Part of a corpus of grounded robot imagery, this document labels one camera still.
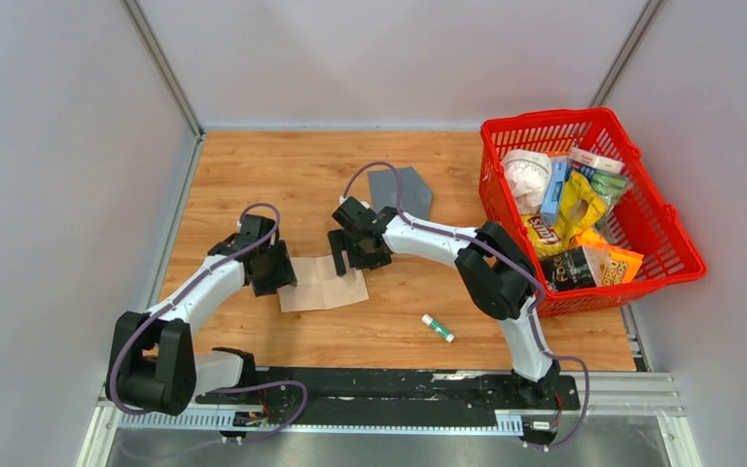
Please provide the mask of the white letter paper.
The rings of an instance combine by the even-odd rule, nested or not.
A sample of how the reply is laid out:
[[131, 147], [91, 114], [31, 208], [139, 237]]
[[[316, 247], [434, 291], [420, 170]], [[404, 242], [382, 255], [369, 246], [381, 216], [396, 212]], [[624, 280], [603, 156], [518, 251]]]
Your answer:
[[277, 291], [282, 312], [332, 309], [369, 298], [363, 273], [348, 264], [345, 254], [342, 254], [344, 275], [337, 274], [331, 255], [294, 257], [291, 261], [297, 284]]

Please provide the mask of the grey-blue paper envelope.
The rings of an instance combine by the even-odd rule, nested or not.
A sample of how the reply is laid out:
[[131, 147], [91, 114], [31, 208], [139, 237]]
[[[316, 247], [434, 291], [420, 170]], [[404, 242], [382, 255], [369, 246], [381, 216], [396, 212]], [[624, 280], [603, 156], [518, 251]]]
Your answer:
[[[433, 193], [414, 167], [399, 168], [401, 206], [408, 214], [421, 220], [430, 220]], [[367, 173], [372, 209], [396, 206], [396, 178], [391, 169]]]

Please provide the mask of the green white glue stick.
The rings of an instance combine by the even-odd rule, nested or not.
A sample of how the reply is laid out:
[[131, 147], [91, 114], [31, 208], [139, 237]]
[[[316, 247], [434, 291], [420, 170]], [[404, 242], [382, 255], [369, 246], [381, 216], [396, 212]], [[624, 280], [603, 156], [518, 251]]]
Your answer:
[[421, 317], [421, 321], [446, 342], [454, 341], [455, 336], [449, 331], [449, 329], [446, 326], [444, 326], [441, 322], [436, 320], [433, 316], [429, 314], [424, 314]]

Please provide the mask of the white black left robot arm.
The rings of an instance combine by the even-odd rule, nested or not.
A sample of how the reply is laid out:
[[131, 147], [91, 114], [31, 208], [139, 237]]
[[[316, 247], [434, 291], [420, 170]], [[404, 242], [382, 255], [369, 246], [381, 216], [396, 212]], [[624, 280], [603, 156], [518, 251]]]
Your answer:
[[273, 295], [297, 282], [277, 218], [244, 214], [237, 225], [166, 299], [118, 318], [105, 392], [122, 412], [178, 415], [195, 397], [220, 390], [238, 404], [256, 396], [253, 354], [228, 347], [201, 356], [194, 351], [195, 335], [226, 299], [246, 289]]

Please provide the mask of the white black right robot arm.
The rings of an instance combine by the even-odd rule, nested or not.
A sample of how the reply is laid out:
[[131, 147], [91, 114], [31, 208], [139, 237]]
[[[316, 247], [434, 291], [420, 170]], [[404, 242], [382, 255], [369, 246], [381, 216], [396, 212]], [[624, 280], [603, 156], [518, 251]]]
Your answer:
[[378, 269], [395, 254], [412, 255], [456, 269], [474, 305], [497, 321], [512, 355], [518, 399], [543, 406], [554, 394], [560, 366], [546, 344], [537, 311], [544, 288], [529, 258], [499, 224], [479, 228], [418, 219], [392, 206], [373, 211], [342, 198], [328, 233], [339, 276], [349, 269]]

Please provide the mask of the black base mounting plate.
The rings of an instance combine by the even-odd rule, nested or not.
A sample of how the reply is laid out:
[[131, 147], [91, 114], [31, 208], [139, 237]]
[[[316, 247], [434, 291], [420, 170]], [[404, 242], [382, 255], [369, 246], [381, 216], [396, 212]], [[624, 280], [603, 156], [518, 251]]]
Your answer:
[[573, 377], [561, 376], [551, 396], [541, 402], [520, 397], [508, 373], [462, 375], [454, 371], [269, 367], [258, 370], [253, 383], [299, 381], [297, 387], [269, 387], [249, 394], [204, 394], [201, 404], [244, 404], [267, 408], [273, 422], [282, 422], [298, 407], [298, 425], [487, 427], [498, 410], [580, 408]]

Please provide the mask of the white crumpled plastic bag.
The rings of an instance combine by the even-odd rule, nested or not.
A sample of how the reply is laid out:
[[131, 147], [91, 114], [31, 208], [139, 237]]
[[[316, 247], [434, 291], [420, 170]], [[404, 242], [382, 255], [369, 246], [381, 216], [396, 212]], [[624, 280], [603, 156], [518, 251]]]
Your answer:
[[515, 149], [501, 159], [501, 164], [519, 214], [536, 214], [551, 180], [551, 158], [545, 153]]

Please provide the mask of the blue box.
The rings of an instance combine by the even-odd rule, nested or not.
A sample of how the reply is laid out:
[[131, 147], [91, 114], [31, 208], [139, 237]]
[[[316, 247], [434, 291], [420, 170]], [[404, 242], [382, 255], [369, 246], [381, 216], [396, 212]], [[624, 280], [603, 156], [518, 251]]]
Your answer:
[[551, 177], [544, 191], [539, 211], [543, 223], [548, 227], [552, 227], [557, 220], [563, 187], [570, 171], [567, 155], [551, 158]]

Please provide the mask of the black snack bag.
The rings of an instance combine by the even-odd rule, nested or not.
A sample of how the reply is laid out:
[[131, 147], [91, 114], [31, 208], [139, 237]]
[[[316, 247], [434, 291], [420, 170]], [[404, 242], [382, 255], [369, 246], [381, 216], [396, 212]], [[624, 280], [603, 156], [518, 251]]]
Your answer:
[[574, 247], [540, 261], [546, 284], [554, 292], [596, 287], [601, 266], [599, 252], [586, 246]]

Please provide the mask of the red plastic shopping basket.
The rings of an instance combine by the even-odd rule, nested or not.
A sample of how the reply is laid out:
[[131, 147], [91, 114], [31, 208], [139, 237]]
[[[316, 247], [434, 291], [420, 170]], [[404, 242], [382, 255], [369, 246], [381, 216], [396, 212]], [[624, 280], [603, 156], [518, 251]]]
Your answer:
[[553, 109], [485, 121], [479, 194], [486, 217], [502, 225], [530, 260], [535, 249], [518, 213], [501, 159], [511, 150], [566, 153], [573, 147], [623, 162], [630, 189], [613, 209], [604, 232], [611, 243], [640, 253], [634, 280], [609, 287], [566, 292], [548, 290], [538, 306], [542, 317], [628, 305], [667, 286], [707, 273], [675, 207], [666, 202], [616, 114], [605, 107]]

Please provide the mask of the yellow Lays chips bag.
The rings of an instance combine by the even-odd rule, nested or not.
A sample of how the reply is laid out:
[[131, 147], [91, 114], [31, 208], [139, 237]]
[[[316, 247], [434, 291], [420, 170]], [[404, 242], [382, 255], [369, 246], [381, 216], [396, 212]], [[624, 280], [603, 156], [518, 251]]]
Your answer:
[[572, 171], [550, 227], [542, 214], [523, 215], [521, 220], [536, 257], [544, 259], [567, 250], [572, 238], [599, 221], [607, 210], [608, 204], [586, 177]]

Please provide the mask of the white red carton box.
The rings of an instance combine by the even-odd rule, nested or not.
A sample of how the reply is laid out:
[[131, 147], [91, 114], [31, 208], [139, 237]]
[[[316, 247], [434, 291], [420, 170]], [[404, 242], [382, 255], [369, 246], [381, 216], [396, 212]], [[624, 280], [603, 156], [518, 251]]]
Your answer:
[[624, 168], [624, 163], [621, 161], [599, 156], [577, 147], [571, 149], [569, 159], [593, 169], [604, 170], [615, 174], [621, 174]]

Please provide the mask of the orange snack bag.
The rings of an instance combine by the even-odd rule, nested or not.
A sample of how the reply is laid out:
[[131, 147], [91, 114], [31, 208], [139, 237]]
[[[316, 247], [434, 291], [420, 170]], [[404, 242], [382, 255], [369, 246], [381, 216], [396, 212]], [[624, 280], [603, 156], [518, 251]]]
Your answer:
[[630, 283], [643, 265], [642, 254], [610, 244], [595, 228], [581, 231], [572, 241], [585, 249], [597, 286]]

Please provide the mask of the green snack packet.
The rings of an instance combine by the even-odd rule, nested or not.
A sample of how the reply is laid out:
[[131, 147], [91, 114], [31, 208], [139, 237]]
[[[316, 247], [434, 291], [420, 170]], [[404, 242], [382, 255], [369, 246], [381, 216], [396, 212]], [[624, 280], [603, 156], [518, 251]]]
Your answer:
[[630, 189], [630, 181], [627, 177], [607, 171], [595, 172], [589, 184], [605, 202], [608, 210], [612, 210]]

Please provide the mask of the aluminium frame rail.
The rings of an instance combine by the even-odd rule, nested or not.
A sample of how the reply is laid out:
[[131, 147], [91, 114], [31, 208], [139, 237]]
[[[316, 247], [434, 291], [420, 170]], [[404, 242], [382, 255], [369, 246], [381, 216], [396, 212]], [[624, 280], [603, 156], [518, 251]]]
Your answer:
[[567, 372], [525, 396], [503, 372], [263, 367], [267, 392], [203, 394], [181, 413], [128, 414], [101, 400], [78, 462], [100, 466], [123, 428], [239, 434], [498, 436], [538, 451], [573, 447], [598, 417], [647, 417], [674, 466], [701, 460], [672, 377]]

